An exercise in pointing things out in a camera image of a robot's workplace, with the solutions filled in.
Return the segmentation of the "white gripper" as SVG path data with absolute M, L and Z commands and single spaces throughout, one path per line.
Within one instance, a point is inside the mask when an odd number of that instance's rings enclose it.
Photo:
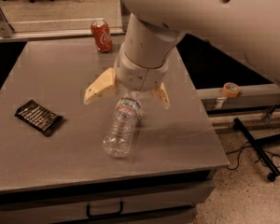
M 168 70 L 168 61 L 158 68 L 144 68 L 132 62 L 125 54 L 125 44 L 122 44 L 114 68 L 106 69 L 85 90 L 84 104 L 115 95 L 120 83 L 130 91 L 150 91 L 164 109 L 169 109 L 170 100 L 163 83 Z

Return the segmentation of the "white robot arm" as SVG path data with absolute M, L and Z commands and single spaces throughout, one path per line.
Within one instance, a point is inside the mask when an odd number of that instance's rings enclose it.
M 85 103 L 114 95 L 122 85 L 151 91 L 168 107 L 168 57 L 185 34 L 208 41 L 280 87 L 280 0 L 121 1 L 131 13 L 124 42 L 113 67 L 86 89 Z

